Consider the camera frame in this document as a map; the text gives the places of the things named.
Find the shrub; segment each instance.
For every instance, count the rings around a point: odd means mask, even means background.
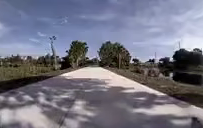
[[[160,71],[158,68],[151,68],[148,70],[148,76],[159,77]]]

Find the vegetation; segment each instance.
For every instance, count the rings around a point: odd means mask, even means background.
[[[106,69],[168,94],[174,98],[203,108],[203,87],[181,84],[167,78],[148,77],[125,69]]]
[[[198,48],[193,51],[180,49],[173,55],[174,68],[187,70],[188,67],[197,67],[203,65],[203,54]]]
[[[54,47],[52,46],[52,48],[53,55],[47,54],[37,59],[32,56],[23,57],[20,55],[0,57],[0,92],[71,71],[73,70],[71,67],[75,69],[99,64],[122,76],[203,108],[202,87],[189,86],[159,77],[159,68],[164,72],[180,71],[174,75],[176,81],[188,80],[186,82],[190,84],[203,84],[202,75],[186,73],[190,70],[203,72],[203,51],[201,49],[195,48],[193,51],[180,49],[173,55],[173,62],[170,61],[170,57],[164,57],[159,60],[157,66],[155,59],[149,59],[146,63],[142,63],[138,58],[133,58],[131,64],[129,51],[118,42],[103,43],[98,51],[100,60],[86,57],[88,52],[86,42],[72,41],[69,50],[66,51],[67,55],[62,58],[56,56]],[[53,72],[53,67],[57,69],[57,65],[60,69],[65,70]]]
[[[67,51],[68,57],[73,68],[78,67],[83,61],[85,61],[86,53],[88,52],[88,46],[86,42],[73,41],[70,49]]]
[[[56,56],[53,46],[55,39],[55,37],[51,39],[53,55],[47,54],[39,56],[37,59],[19,54],[5,58],[0,57],[0,92],[72,71],[71,67],[75,69],[78,66],[86,65],[88,62],[93,62],[85,57],[88,47],[85,42],[81,41],[72,42],[67,56],[63,58]]]
[[[128,68],[131,56],[129,51],[120,43],[107,41],[98,51],[101,66]]]

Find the tree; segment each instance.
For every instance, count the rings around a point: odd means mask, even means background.
[[[50,37],[49,38],[50,39],[50,45],[51,45],[51,50],[52,50],[52,53],[53,53],[53,57],[54,57],[54,59],[53,59],[53,62],[54,62],[54,70],[57,70],[57,55],[56,55],[56,51],[55,51],[55,48],[54,48],[54,40],[56,40],[57,39],[57,37],[56,36],[52,36],[52,37]]]
[[[155,59],[149,59],[147,62],[154,64],[155,63]]]
[[[71,67],[71,62],[69,60],[69,56],[65,56],[62,58],[61,61],[61,69],[66,69],[66,68],[70,68]]]
[[[73,68],[79,66],[79,62],[85,59],[86,53],[88,52],[88,46],[86,42],[72,41],[70,49],[67,51],[69,60]]]
[[[170,58],[169,57],[164,57],[159,59],[159,63],[163,66],[166,67],[170,64]]]
[[[133,58],[132,61],[133,61],[134,65],[138,65],[140,62],[139,59],[137,59],[137,58]]]
[[[203,65],[203,54],[199,50],[180,49],[173,55],[174,68],[187,69],[190,66]]]
[[[120,43],[107,41],[102,44],[98,51],[101,66],[125,68],[129,66],[131,56],[129,51]]]
[[[32,57],[32,56],[27,56],[27,57],[26,57],[26,61],[27,61],[28,63],[32,63],[33,57]]]
[[[203,51],[202,51],[201,49],[199,49],[199,48],[194,48],[193,51],[194,51],[194,52],[199,52],[199,53],[201,53],[201,54],[203,53]]]
[[[98,54],[101,66],[110,66],[114,58],[113,44],[110,41],[103,43]]]

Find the bush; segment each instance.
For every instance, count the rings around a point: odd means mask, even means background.
[[[148,76],[159,77],[160,71],[158,68],[151,68],[148,70]]]
[[[173,80],[193,85],[203,85],[202,74],[192,74],[186,72],[174,72]]]

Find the palm tree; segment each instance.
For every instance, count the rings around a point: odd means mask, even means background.
[[[56,40],[57,39],[57,37],[56,36],[52,36],[52,37],[50,37],[49,38],[50,39],[50,45],[51,45],[51,50],[52,50],[52,53],[53,53],[53,57],[54,57],[54,70],[57,70],[57,56],[56,56],[56,51],[55,51],[55,49],[54,49],[54,40]]]

